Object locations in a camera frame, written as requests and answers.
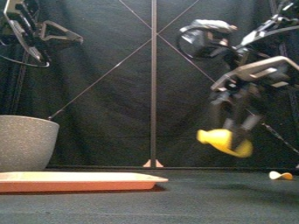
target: gray bowl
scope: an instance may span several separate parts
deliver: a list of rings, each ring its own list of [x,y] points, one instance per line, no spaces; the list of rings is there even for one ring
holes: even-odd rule
[[[43,171],[60,125],[40,118],[0,115],[0,172]]]

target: pink tray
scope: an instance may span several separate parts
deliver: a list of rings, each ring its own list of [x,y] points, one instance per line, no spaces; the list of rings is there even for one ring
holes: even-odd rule
[[[167,178],[133,172],[0,172],[0,193],[146,190]]]

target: small yellow object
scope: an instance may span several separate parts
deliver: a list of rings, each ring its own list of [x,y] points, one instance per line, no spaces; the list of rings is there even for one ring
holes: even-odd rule
[[[290,172],[279,173],[278,171],[271,171],[269,173],[269,177],[271,179],[289,179],[289,180],[294,179],[293,173],[290,173]]]
[[[210,131],[198,131],[198,140],[203,144],[211,144],[219,151],[238,158],[247,158],[253,154],[253,143],[246,139],[237,149],[231,149],[233,133],[227,129],[214,129]]]

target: vertical pole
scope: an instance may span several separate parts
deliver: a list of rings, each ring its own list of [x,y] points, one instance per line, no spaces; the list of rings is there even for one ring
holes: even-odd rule
[[[157,167],[157,0],[153,0],[151,167]]]

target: table surface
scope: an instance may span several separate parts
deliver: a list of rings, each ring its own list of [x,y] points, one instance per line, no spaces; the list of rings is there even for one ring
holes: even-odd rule
[[[151,190],[3,193],[0,223],[299,223],[299,177],[266,172],[141,171]]]

